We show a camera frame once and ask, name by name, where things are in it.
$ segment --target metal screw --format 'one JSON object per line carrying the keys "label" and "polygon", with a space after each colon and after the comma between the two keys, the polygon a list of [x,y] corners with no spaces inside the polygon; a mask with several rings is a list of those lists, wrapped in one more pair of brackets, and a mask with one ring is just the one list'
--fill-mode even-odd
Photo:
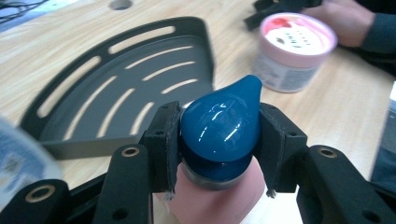
{"label": "metal screw", "polygon": [[139,154],[139,148],[137,147],[127,147],[121,152],[123,157],[133,157],[137,154]]}
{"label": "metal screw", "polygon": [[330,159],[334,159],[337,157],[337,153],[326,147],[321,147],[320,149],[318,149],[318,154]]}
{"label": "metal screw", "polygon": [[52,185],[43,185],[38,188],[31,190],[25,197],[26,202],[28,203],[38,203],[43,200],[48,199],[55,192],[55,187]]}

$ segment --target pink cup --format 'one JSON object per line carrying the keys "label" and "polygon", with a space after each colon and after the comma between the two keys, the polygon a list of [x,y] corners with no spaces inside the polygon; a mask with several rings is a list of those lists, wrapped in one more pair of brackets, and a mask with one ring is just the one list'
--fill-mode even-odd
{"label": "pink cup", "polygon": [[[242,179],[224,190],[203,189],[177,168],[175,198],[168,202],[180,224],[239,224],[264,194],[265,181],[259,163],[253,158]],[[156,194],[162,201],[163,193]]]}
{"label": "pink cup", "polygon": [[253,74],[264,86],[281,92],[303,90],[337,44],[329,26],[297,13],[267,17],[260,35]]}

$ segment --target label on container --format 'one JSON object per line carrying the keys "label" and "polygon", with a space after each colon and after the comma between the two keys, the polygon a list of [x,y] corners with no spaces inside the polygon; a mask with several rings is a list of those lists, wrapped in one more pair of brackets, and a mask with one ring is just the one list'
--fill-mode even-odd
{"label": "label on container", "polygon": [[330,42],[317,26],[304,17],[274,18],[265,23],[262,32],[277,48],[300,55],[318,55]]}
{"label": "label on container", "polygon": [[262,84],[275,91],[295,92],[302,90],[318,69],[295,68],[276,63],[265,56],[258,55],[253,74],[262,80]]}

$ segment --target white object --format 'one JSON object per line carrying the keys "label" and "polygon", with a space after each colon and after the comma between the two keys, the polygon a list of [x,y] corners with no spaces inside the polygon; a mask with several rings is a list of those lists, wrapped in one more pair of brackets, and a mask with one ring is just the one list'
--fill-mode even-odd
{"label": "white object", "polygon": [[337,43],[330,27],[297,13],[267,17],[260,35],[253,74],[264,86],[281,92],[304,89]]}
{"label": "white object", "polygon": [[59,165],[35,139],[0,117],[0,211],[23,187],[62,178]]}

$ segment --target screw hole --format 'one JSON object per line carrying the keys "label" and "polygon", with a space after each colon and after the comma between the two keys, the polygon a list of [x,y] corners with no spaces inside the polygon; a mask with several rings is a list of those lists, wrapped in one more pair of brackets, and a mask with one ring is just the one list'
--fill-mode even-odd
{"label": "screw hole", "polygon": [[120,208],[117,209],[114,213],[113,213],[113,219],[120,221],[125,219],[126,217],[128,217],[128,211],[125,208]]}
{"label": "screw hole", "polygon": [[113,10],[125,10],[131,6],[131,0],[114,0],[110,3],[110,8]]}
{"label": "screw hole", "polygon": [[55,192],[55,187],[52,185],[44,185],[31,190],[25,197],[28,203],[38,203],[48,199]]}
{"label": "screw hole", "polygon": [[123,157],[133,157],[137,154],[139,154],[139,148],[137,147],[128,147],[121,152]]}
{"label": "screw hole", "polygon": [[381,223],[381,217],[372,211],[363,210],[361,214],[374,223]]}
{"label": "screw hole", "polygon": [[333,152],[331,149],[328,149],[328,148],[320,148],[318,150],[318,153],[320,155],[324,156],[324,157],[327,157],[327,158],[332,158],[333,159],[333,158],[337,157],[337,154],[335,152]]}

